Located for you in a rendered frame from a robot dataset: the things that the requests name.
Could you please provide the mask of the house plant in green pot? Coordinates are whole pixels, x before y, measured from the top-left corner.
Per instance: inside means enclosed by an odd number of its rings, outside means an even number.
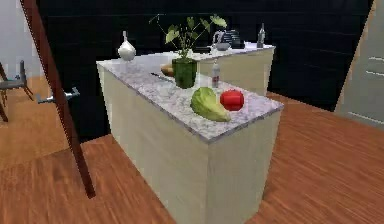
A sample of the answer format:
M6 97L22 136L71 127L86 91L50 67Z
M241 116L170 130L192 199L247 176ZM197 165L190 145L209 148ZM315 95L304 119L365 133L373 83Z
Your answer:
M212 24L227 27L226 20L217 14L211 15L209 19L200 18L198 22L190 16L186 18L185 24L172 24L167 30L160 25L159 14L152 17L149 23L156 23L164 34L165 43L172 44L177 49L176 53L179 57L173 59L171 65L176 85L182 89L191 88L195 84L197 60L188 55L195 42L204 32L211 31Z

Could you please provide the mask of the cream marble-top kitchen island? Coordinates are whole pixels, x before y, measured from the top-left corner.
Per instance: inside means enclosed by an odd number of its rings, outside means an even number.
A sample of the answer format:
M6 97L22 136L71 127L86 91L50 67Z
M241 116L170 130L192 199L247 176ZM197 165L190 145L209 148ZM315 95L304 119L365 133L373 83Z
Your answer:
M259 209L283 106L245 91L229 122L195 114L192 89L151 75L156 53L97 64L111 133L177 224L245 224Z

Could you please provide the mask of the pale grey cupboard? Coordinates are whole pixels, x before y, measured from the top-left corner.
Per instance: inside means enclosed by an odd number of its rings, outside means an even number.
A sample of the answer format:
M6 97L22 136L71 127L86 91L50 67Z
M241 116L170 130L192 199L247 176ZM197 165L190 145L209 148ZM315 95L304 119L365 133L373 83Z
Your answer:
M335 113L384 130L384 0L373 0Z

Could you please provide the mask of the grey chair with dark legs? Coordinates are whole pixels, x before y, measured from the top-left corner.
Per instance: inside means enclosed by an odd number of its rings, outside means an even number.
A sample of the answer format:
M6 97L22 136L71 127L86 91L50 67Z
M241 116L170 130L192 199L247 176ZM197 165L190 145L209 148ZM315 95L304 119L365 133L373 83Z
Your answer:
M29 98L32 98L33 96L33 92L29 89L27 85L25 63L23 60L20 61L19 68L19 78L15 80L8 80L6 78L3 66L0 63L0 76L3 78L3 81L0 82L0 97L2 99L3 104L5 104L7 100L7 90L22 88Z

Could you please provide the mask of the black kitchen knife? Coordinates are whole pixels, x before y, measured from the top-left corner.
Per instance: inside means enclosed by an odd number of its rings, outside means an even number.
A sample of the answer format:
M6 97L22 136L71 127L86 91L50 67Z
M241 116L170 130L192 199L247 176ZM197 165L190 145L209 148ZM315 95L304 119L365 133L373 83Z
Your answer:
M157 78L158 78L158 79L160 79L160 80L163 80L163 81L167 81L167 82L170 82L170 83L173 83L173 84L175 84L175 82L174 82L174 81L172 81L172 80L170 80L170 79L166 78L165 76L161 76L161 75L159 75L159 74L156 74L156 73L153 73L153 72L151 72L151 75L153 75L153 76L157 77Z

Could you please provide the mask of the dark glass bottle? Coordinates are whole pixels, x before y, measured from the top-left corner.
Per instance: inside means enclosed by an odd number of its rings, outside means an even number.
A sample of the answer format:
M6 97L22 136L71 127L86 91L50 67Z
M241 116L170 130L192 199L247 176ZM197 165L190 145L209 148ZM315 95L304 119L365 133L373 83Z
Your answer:
M257 48L264 47L264 40L265 40L265 30L264 30L264 23L262 23L258 33Z

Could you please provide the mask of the dark brown room door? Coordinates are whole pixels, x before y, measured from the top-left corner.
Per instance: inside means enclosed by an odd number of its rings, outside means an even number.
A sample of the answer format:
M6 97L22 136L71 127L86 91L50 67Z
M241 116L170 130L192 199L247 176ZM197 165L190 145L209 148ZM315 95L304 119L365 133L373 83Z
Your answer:
M69 148L71 149L73 157L76 161L77 169L79 171L86 195L89 199L91 199L96 196L96 192L80 142L78 140L77 131L70 114L68 102L62 89L59 73L52 56L51 48L49 46L36 0L20 0L20 3L39 55L44 75L52 90L58 115L63 126Z

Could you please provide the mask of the white round vase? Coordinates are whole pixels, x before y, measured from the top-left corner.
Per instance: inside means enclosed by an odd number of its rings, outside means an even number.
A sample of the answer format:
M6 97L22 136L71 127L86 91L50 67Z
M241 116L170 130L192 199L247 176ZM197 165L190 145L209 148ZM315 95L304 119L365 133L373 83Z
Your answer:
M123 35L123 42L118 48L118 54L120 58L123 59L124 61L132 61L136 56L136 49L128 41L127 32L123 31L122 35Z

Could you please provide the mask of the black coffee machine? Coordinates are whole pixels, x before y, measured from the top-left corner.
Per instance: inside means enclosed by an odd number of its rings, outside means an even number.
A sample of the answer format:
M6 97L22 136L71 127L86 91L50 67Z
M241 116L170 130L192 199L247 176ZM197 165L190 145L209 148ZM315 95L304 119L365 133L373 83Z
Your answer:
M243 49L245 47L244 41L240 38L237 30L226 30L223 41L229 43L232 49Z

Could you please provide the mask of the red tomato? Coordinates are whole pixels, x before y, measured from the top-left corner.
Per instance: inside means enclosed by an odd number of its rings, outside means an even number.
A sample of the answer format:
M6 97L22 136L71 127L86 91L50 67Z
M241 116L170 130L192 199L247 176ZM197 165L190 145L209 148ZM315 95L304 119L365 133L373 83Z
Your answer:
M239 111L244 105L244 96L238 90L224 91L220 95L220 103L226 110Z

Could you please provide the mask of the chrome sink tap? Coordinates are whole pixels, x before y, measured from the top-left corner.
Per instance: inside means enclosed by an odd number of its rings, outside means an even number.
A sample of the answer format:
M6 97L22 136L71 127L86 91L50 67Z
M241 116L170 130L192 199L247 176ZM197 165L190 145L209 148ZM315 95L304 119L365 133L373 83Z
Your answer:
M224 31L216 31L213 35L213 40L212 40L212 49L217 50L215 47L215 44L217 43L223 43L222 42L222 37L224 35Z

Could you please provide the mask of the green lettuce head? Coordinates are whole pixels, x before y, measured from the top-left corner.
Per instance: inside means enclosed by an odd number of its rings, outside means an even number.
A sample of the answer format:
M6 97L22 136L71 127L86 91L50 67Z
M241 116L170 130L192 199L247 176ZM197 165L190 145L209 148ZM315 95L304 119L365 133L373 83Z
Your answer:
M194 91L190 107L194 113L211 121L229 122L231 120L229 113L209 87L200 87Z

